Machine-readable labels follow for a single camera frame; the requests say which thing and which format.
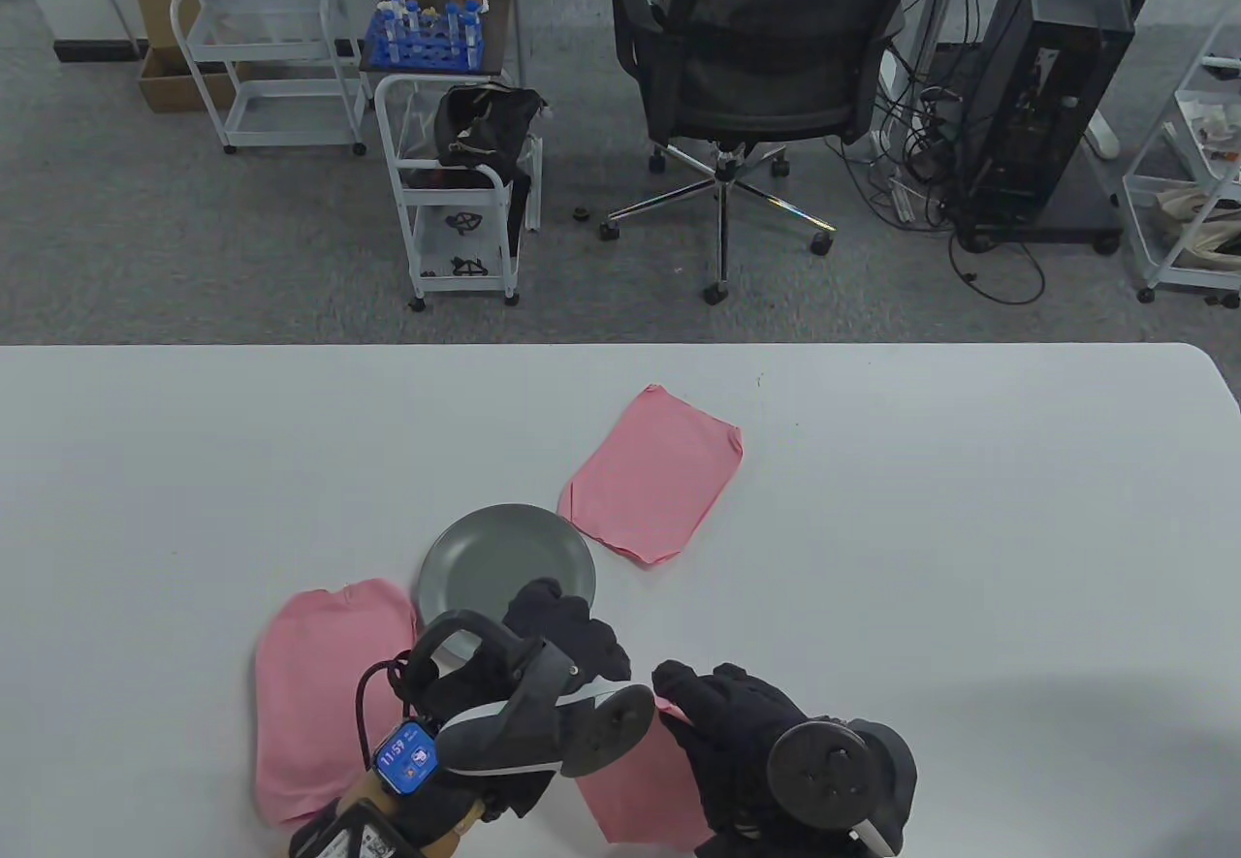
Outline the person's right hand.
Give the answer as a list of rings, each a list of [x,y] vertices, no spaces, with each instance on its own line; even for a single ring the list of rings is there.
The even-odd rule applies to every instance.
[[[683,711],[660,719],[686,752],[715,839],[736,852],[812,844],[815,832],[781,807],[768,779],[776,743],[810,716],[732,663],[697,675],[688,664],[664,661],[652,671],[652,689]]]

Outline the person's left hand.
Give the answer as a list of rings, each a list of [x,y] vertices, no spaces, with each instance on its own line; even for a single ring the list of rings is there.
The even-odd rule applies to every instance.
[[[563,594],[553,577],[532,580],[520,589],[508,605],[503,623],[520,638],[545,638],[562,649],[578,667],[582,680],[604,678],[629,682],[632,663],[617,639],[616,631],[589,613],[589,603],[576,595]],[[514,688],[511,671],[501,656],[477,649],[463,664],[441,675],[434,661],[406,671],[402,689],[414,698],[413,711],[433,721],[447,721],[460,711],[504,702]],[[553,781],[553,774],[526,774],[517,777],[483,779],[480,797],[491,813],[506,808],[522,818],[532,811]]]

